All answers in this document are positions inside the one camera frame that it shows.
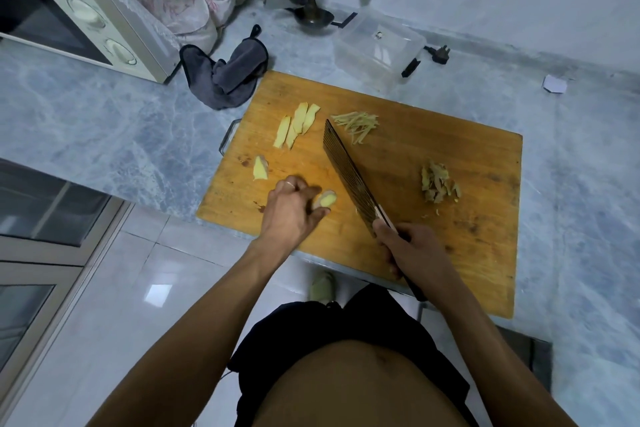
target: wooden cutting board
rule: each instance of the wooden cutting board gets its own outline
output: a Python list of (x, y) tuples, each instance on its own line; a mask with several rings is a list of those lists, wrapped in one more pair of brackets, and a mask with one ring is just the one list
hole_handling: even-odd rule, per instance
[[(291, 151), (273, 147), (280, 120), (293, 116), (301, 101), (321, 107), (316, 123)], [(269, 190), (287, 175), (299, 174), (338, 195), (332, 213), (300, 250), (394, 280), (323, 151), (324, 120), (355, 110), (378, 115), (380, 126), (359, 145), (350, 144), (342, 127), (337, 130), (389, 218), (432, 227), (484, 309), (512, 317), (522, 156), (522, 136), (517, 133), (270, 71), (197, 216), (257, 236)], [(253, 180), (257, 155), (269, 163), (269, 180)], [(420, 169), (430, 158), (445, 164), (460, 184), (463, 196), (458, 203), (452, 197), (441, 204), (424, 201)]]

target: kitchen knife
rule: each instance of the kitchen knife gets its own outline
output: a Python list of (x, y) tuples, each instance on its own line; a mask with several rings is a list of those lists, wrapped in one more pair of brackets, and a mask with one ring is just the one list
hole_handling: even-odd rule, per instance
[[(373, 237), (376, 237), (372, 226), (376, 218), (380, 218), (382, 221), (387, 223), (389, 228), (397, 233), (396, 227), (391, 223), (387, 213), (385, 213), (382, 206), (378, 204), (376, 198), (373, 197), (373, 194), (371, 194), (371, 191), (362, 179), (362, 175), (358, 171), (353, 159), (349, 156), (347, 149), (344, 144), (342, 144), (338, 133), (335, 131), (329, 120), (324, 122), (323, 148), (326, 155), (329, 157), (333, 168), (338, 173), (342, 184), (344, 184), (344, 187), (349, 193), (351, 201), (356, 205), (358, 214), (364, 220), (365, 225), (367, 225), (369, 233), (371, 233)], [(409, 277), (404, 277), (404, 279), (409, 285), (409, 288), (415, 298), (420, 302), (425, 302), (427, 298), (424, 296), (420, 288), (416, 286)]]

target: cabinet door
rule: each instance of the cabinet door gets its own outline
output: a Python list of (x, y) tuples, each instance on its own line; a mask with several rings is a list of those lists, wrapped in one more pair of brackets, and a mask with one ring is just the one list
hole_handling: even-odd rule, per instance
[(0, 400), (81, 271), (82, 267), (0, 262)]
[(0, 260), (84, 266), (122, 203), (0, 159)]

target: forearm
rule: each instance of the forearm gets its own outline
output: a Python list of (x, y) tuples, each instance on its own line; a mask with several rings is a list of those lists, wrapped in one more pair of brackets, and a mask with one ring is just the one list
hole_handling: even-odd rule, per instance
[(495, 427), (574, 426), (466, 286), (442, 310)]
[(260, 293), (286, 256), (257, 239), (124, 377), (89, 426), (190, 426), (210, 399)]

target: shoe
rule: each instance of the shoe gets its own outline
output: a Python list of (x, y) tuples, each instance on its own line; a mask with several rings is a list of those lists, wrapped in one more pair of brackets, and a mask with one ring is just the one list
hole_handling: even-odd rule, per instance
[(316, 274), (309, 287), (309, 300), (324, 305), (335, 301), (335, 277), (331, 272), (322, 270)]

